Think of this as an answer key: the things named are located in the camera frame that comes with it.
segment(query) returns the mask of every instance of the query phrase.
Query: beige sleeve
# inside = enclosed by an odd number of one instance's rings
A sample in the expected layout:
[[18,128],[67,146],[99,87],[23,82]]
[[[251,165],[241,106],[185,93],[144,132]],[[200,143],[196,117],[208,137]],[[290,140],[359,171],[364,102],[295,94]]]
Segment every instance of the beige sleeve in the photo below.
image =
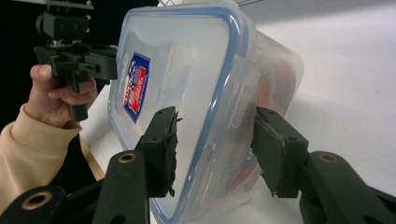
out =
[[78,123],[59,129],[38,122],[24,112],[0,135],[0,214],[29,189],[48,185],[58,174]]

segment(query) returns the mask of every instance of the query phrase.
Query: transparent plastic container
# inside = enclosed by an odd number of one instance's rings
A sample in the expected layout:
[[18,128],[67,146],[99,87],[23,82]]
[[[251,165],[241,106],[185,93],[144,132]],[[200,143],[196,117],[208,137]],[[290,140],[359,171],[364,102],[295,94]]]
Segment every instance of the transparent plastic container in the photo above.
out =
[[256,105],[286,115],[301,58],[258,32],[235,2],[141,7],[125,16],[108,115],[134,149],[154,113],[175,106],[175,197],[150,199],[159,223],[199,223],[247,202],[260,177],[251,153]]

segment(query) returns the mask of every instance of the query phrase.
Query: black background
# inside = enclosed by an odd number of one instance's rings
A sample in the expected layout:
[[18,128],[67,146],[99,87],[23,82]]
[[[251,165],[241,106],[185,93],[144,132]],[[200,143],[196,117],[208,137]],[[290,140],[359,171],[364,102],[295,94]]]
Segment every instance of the black background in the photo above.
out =
[[[29,99],[32,79],[30,69],[37,63],[34,46],[46,44],[35,21],[46,6],[11,0],[0,1],[0,129],[18,116],[21,105]],[[157,6],[157,0],[92,0],[94,10],[90,32],[83,42],[118,45],[120,28],[128,10],[134,7]]]

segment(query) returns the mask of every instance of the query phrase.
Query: white surface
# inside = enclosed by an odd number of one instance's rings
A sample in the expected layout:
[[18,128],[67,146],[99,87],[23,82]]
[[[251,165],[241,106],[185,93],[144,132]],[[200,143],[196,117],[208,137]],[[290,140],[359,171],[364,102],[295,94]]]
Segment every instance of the white surface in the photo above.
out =
[[[396,196],[396,2],[266,0],[241,9],[304,60],[287,120],[309,140],[309,151],[344,157],[368,185]],[[104,169],[120,151],[107,96],[108,87],[81,122]],[[230,223],[303,223],[298,199],[272,198],[259,184],[253,200],[227,213]]]

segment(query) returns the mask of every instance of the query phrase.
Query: label sticker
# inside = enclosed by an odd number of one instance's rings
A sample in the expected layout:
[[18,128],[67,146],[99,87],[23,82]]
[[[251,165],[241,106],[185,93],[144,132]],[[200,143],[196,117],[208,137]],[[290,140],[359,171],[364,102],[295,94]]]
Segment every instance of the label sticker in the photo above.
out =
[[149,58],[134,53],[125,80],[123,107],[134,123],[139,119],[149,82]]

